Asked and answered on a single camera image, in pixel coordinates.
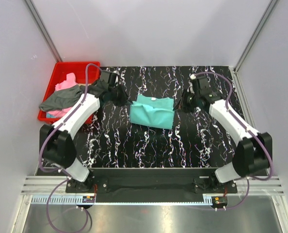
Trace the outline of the teal t shirt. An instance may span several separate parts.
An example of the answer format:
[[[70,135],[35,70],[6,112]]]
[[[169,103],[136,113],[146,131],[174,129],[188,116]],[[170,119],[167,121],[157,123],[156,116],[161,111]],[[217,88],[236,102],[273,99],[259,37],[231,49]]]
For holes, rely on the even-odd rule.
[[[130,122],[147,127],[170,130],[174,123],[174,100],[172,98],[138,95],[130,107]]]

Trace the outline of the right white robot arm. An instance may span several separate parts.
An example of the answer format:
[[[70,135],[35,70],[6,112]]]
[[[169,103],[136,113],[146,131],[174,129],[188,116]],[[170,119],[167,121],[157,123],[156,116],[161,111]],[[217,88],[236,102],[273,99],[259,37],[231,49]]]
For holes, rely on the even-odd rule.
[[[174,110],[191,113],[200,108],[217,120],[229,133],[236,144],[232,161],[216,169],[199,187],[221,192],[226,184],[254,177],[255,173],[269,169],[269,178],[273,175],[272,137],[269,133],[260,133],[237,114],[229,104],[229,98],[216,92],[192,93],[183,90],[181,100]]]

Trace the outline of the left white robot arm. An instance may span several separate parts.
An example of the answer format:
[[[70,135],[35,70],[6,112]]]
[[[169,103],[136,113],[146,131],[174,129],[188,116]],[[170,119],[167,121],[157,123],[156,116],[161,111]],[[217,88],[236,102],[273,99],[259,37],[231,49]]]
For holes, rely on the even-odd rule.
[[[42,161],[47,161],[63,172],[67,180],[74,180],[82,192],[89,192],[93,188],[93,173],[77,158],[73,140],[89,116],[109,101],[117,107],[132,104],[118,78],[97,80],[86,86],[84,93],[66,115],[52,125],[41,127],[39,167],[43,172],[46,169]]]

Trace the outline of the pink t shirt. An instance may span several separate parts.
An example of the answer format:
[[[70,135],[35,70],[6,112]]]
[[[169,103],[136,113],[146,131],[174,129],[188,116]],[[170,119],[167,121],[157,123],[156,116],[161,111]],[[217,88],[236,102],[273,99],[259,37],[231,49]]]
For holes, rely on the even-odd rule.
[[[66,75],[66,80],[58,83],[55,85],[55,91],[60,91],[64,90],[67,88],[71,88],[73,86],[77,85],[76,83],[76,76],[74,73],[68,73]],[[69,110],[71,110],[72,107],[62,109],[62,110],[54,110],[54,111],[49,111],[46,113],[47,118],[61,118],[63,117]]]

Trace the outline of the grey t shirt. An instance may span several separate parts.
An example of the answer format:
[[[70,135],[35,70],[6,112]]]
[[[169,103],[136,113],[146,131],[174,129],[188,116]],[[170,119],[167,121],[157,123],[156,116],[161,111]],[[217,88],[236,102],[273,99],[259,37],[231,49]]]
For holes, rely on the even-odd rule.
[[[65,111],[72,108],[84,94],[86,86],[76,84],[73,87],[55,91],[39,105],[44,112]]]

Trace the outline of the left aluminium corner post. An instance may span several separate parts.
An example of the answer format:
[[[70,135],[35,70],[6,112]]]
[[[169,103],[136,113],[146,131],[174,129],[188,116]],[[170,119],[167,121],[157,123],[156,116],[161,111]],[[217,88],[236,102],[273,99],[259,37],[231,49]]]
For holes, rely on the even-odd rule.
[[[49,35],[48,30],[46,29],[46,26],[36,8],[32,0],[23,0],[24,4],[26,5],[30,15],[32,16],[39,32],[41,33],[45,43],[47,44],[51,54],[53,55],[56,62],[62,62],[62,57],[59,54],[51,36]]]

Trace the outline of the aluminium corner post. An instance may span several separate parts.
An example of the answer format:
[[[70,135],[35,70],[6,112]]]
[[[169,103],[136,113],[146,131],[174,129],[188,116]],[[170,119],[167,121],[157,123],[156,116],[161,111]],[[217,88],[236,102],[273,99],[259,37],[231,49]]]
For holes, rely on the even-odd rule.
[[[47,44],[51,54],[53,55],[56,62],[62,62],[62,57],[59,54],[51,36],[49,35],[48,30],[46,29],[46,26],[36,8],[32,0],[23,0],[24,4],[26,5],[30,15],[32,16],[39,32],[41,33],[45,43]]]
[[[273,14],[275,8],[277,7],[279,0],[270,0],[268,6],[266,7],[261,19],[259,20],[252,36],[250,37],[247,45],[245,46],[243,53],[241,54],[238,62],[234,66],[234,72],[238,73],[240,68],[242,67],[244,61],[248,57],[251,49],[253,48],[255,42],[257,41],[258,37],[260,36],[262,30],[265,28],[266,24],[268,23],[271,15]]]

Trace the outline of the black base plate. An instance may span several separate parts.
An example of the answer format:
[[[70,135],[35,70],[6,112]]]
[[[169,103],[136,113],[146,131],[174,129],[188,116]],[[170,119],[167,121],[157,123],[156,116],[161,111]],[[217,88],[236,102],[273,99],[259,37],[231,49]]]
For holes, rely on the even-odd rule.
[[[197,204],[205,195],[237,194],[239,178],[218,184],[215,168],[95,168],[86,182],[70,180],[58,190],[82,196],[93,194],[98,204]]]

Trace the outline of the right aluminium corner post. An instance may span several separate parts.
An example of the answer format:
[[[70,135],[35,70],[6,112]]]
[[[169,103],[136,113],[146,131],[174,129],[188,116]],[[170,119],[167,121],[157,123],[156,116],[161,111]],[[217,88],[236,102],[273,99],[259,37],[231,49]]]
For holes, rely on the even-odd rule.
[[[251,49],[253,48],[255,42],[257,41],[258,37],[260,36],[262,30],[265,28],[266,24],[268,23],[271,15],[273,14],[275,8],[277,7],[279,0],[270,0],[268,6],[266,7],[261,19],[259,20],[252,36],[250,37],[247,45],[245,46],[243,53],[241,54],[238,62],[234,66],[234,72],[238,73],[240,68],[242,67],[244,61],[248,57]]]

